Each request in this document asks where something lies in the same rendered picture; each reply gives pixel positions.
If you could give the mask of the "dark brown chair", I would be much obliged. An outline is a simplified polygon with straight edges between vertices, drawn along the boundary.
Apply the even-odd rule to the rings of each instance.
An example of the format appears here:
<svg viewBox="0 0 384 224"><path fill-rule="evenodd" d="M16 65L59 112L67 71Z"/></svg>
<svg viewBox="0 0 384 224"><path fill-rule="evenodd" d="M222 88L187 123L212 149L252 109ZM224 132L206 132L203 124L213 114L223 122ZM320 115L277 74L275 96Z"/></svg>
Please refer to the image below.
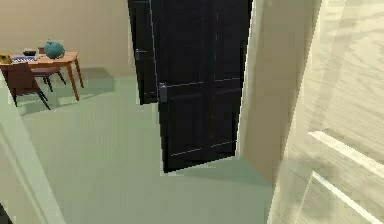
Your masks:
<svg viewBox="0 0 384 224"><path fill-rule="evenodd" d="M5 79L15 106L18 106L18 96L37 94L46 108L50 110L50 107L47 103L48 99L37 84L37 81L34 78L34 74L28 63L9 65Z"/></svg>
<svg viewBox="0 0 384 224"><path fill-rule="evenodd" d="M61 69L59 67L46 67L46 68L35 68L32 70L36 77L41 77L45 84L49 86L50 91L53 91L52 84L50 81L50 76L57 74L61 81L65 83L63 75L61 74Z"/></svg>

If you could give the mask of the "black room door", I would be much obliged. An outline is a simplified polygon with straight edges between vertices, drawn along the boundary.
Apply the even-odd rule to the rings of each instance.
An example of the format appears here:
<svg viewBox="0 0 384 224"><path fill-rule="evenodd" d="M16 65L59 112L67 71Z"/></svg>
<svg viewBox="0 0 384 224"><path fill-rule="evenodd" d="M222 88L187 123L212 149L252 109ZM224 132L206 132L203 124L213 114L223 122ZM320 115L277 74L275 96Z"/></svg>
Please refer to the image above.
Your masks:
<svg viewBox="0 0 384 224"><path fill-rule="evenodd" d="M127 0L139 102L157 102L150 0Z"/></svg>
<svg viewBox="0 0 384 224"><path fill-rule="evenodd" d="M165 173L235 155L252 3L150 0Z"/></svg>

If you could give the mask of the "blue patterned book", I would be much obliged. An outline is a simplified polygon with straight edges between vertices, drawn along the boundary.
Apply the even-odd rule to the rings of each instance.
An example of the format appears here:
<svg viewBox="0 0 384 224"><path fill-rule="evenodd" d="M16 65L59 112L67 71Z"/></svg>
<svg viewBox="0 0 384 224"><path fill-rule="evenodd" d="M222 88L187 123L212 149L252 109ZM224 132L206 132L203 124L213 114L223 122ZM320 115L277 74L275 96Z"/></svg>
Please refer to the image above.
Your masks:
<svg viewBox="0 0 384 224"><path fill-rule="evenodd" d="M32 62L36 61L38 57L36 56L17 56L17 57L12 57L11 60L12 62L19 63L19 62Z"/></svg>

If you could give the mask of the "pale wooden room door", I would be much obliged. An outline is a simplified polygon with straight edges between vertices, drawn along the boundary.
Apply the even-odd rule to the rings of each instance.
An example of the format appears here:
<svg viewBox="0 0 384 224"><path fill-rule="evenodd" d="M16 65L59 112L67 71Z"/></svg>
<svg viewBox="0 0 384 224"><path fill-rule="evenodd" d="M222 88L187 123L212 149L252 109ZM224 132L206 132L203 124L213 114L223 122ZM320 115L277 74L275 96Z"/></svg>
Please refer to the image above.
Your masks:
<svg viewBox="0 0 384 224"><path fill-rule="evenodd" d="M384 0L322 0L267 224L384 224Z"/></svg>

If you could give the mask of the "teal round vase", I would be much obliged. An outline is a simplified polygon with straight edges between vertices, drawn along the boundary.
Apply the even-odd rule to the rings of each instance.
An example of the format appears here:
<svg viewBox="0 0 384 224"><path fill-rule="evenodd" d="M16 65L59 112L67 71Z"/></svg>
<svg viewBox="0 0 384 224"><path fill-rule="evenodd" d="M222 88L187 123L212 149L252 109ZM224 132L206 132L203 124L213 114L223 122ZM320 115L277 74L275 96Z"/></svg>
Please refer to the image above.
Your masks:
<svg viewBox="0 0 384 224"><path fill-rule="evenodd" d="M58 59L64 55L65 49L58 42L48 41L44 46L45 54L50 59Z"/></svg>

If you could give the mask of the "brown wooden table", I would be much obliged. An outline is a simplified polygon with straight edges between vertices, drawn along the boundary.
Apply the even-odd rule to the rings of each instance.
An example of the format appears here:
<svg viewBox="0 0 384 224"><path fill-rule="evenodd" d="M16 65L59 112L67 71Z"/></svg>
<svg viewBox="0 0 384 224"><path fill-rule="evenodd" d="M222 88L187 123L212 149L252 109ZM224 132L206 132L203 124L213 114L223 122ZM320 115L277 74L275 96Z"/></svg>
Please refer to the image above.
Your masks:
<svg viewBox="0 0 384 224"><path fill-rule="evenodd" d="M63 68L65 67L68 72L68 76L70 78L70 82L72 85L72 89L74 92L74 96L76 100L79 100L79 94L75 82L75 78L72 71L72 64L75 64L76 71L78 74L78 79L80 81L80 86L84 87L82 75L80 71L79 61L78 61L78 52L65 52L64 56L62 58L58 59L50 59L45 54L38 54L36 55L38 59L36 61L32 62L19 62L19 63L28 63L29 67L33 70L35 68L46 68L46 67L59 67ZM7 71L7 68L11 64L1 64L0 63L0 69Z"/></svg>

